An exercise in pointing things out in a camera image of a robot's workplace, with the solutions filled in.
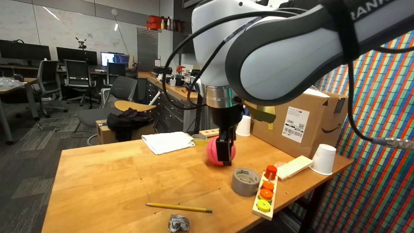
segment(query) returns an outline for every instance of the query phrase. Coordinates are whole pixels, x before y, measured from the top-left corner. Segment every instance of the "red ball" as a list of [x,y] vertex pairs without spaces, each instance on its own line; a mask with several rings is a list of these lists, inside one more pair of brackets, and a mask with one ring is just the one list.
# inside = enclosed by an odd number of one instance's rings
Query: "red ball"
[[[207,157],[208,160],[215,165],[224,165],[221,160],[217,159],[217,147],[216,147],[216,139],[218,137],[212,137],[208,139],[207,143]],[[231,156],[230,160],[233,160],[235,156],[235,145],[231,146]]]

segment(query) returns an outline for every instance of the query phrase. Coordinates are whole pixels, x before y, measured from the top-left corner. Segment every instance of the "lab room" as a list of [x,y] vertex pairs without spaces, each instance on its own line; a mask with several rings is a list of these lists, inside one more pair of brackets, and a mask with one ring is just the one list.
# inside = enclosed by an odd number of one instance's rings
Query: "lab room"
[[409,233],[411,0],[1,0],[0,231]]

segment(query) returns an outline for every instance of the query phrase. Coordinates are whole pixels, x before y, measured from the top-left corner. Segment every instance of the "red object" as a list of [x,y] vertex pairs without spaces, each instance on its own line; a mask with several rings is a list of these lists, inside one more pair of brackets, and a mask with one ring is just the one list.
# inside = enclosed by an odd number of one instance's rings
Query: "red object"
[[147,29],[159,29],[160,16],[158,15],[150,15],[146,20],[146,28]]
[[268,165],[264,176],[269,180],[274,180],[277,173],[277,168],[274,165]]
[[[212,138],[208,139],[208,143],[207,143],[207,157],[215,165],[224,165],[222,161],[217,159],[216,139],[217,139],[217,137],[212,137]],[[230,160],[233,160],[234,156],[235,156],[235,145],[233,143]]]
[[184,71],[184,68],[185,68],[184,66],[177,66],[176,72],[181,73]]

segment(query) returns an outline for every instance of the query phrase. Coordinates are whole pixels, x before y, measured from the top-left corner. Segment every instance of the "wooden table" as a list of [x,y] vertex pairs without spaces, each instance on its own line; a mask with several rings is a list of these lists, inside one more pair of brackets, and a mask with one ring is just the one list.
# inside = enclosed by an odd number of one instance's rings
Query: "wooden table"
[[124,101],[124,99],[116,99],[114,102],[114,106],[119,110],[119,111],[127,111],[128,108],[134,108],[137,111],[149,111],[155,108],[154,104],[142,104],[142,103],[137,103],[137,102],[131,102],[131,101]]
[[9,126],[8,117],[5,115],[5,110],[2,107],[1,95],[6,94],[9,91],[13,91],[13,90],[15,90],[18,88],[24,86],[26,95],[27,95],[28,104],[30,104],[30,110],[31,110],[31,115],[35,119],[39,119],[39,113],[37,113],[37,110],[36,110],[36,102],[35,102],[35,97],[33,97],[33,90],[31,89],[31,85],[35,84],[36,81],[37,81],[37,79],[35,79],[35,77],[24,77],[24,82],[22,82],[22,85],[0,86],[0,120],[1,120],[1,125],[4,128],[4,133],[5,133],[5,137],[6,137],[6,143],[11,143],[13,142],[13,134],[11,134],[11,130],[10,130],[10,126]]
[[[190,221],[190,231],[239,231],[262,218],[251,212],[253,196],[230,187],[235,168],[257,173],[268,164],[292,157],[256,137],[238,137],[231,167],[206,161],[206,147],[195,146],[154,155],[141,141],[63,150],[43,231],[168,231],[172,213]],[[278,181],[274,209],[281,211],[350,164],[336,156],[334,174],[305,169]],[[213,213],[146,207],[146,202],[199,205]]]

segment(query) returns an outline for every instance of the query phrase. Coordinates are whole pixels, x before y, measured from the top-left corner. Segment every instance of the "cable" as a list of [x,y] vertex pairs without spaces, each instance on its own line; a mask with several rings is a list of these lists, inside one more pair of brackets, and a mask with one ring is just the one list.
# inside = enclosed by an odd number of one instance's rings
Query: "cable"
[[402,47],[402,49],[392,49],[392,47],[384,47],[384,46],[378,46],[374,50],[380,51],[380,53],[407,53],[407,51],[413,51],[414,46],[409,46],[409,47]]
[[348,89],[348,120],[350,123],[350,126],[353,132],[361,137],[362,139],[366,139],[371,143],[378,143],[388,147],[394,147],[394,148],[404,148],[404,150],[414,150],[414,141],[410,139],[401,139],[401,138],[392,138],[392,137],[385,137],[385,138],[378,138],[378,137],[369,137],[361,133],[361,130],[356,126],[354,119],[353,119],[353,63],[352,60],[348,62],[348,77],[349,77],[349,89]]
[[308,11],[304,7],[278,7],[278,10],[286,10],[286,11],[297,13],[297,14]]
[[352,129],[354,130],[354,133],[357,133],[357,135],[360,135],[361,138],[372,142],[371,137],[367,137],[365,134],[361,133],[361,130],[356,126],[354,119],[353,119],[353,63],[352,60],[348,62],[348,79],[349,79],[349,88],[348,88],[348,120],[350,123]]
[[212,28],[212,27],[216,27],[218,24],[222,24],[225,22],[229,22],[229,20],[235,20],[235,19],[240,19],[240,18],[250,18],[250,16],[291,16],[291,15],[296,15],[296,13],[291,13],[291,11],[283,11],[283,10],[274,10],[274,11],[248,11],[248,13],[242,13],[242,14],[234,14],[234,15],[228,15],[228,16],[224,16],[221,19],[217,19],[215,22],[211,22],[208,24],[206,24],[204,27],[199,28],[198,31],[195,31],[194,33],[190,33],[186,38],[184,38],[176,47],[175,50],[169,54],[165,64],[164,64],[164,72],[162,73],[162,85],[163,85],[163,91],[165,93],[165,98],[168,99],[168,102],[178,108],[182,108],[182,110],[194,110],[197,107],[182,107],[180,104],[176,104],[168,91],[167,91],[167,73],[165,73],[165,69],[169,67],[169,63],[171,60],[173,59],[173,57],[182,49],[182,46],[189,42],[190,40],[193,40],[194,37],[199,36],[200,33],[206,32],[207,29]]
[[[225,37],[213,50],[213,53],[208,57],[207,62],[204,63],[203,68],[198,72],[198,75],[195,76],[195,79],[193,80],[190,89],[194,88],[195,82],[200,79],[200,76],[203,75],[203,72],[207,69],[207,67],[209,66],[209,63],[212,62],[212,59],[217,55],[217,53],[220,51],[220,49],[225,45],[225,42],[230,41],[235,35],[238,35],[239,32],[244,31],[247,27],[250,27],[251,24],[253,24],[255,22],[262,19],[262,16],[257,16],[247,23],[244,23],[243,25],[238,27],[237,29],[234,29],[228,37]],[[190,91],[187,91],[186,94],[187,101],[194,104],[194,106],[206,106],[206,104],[197,104],[190,99]]]

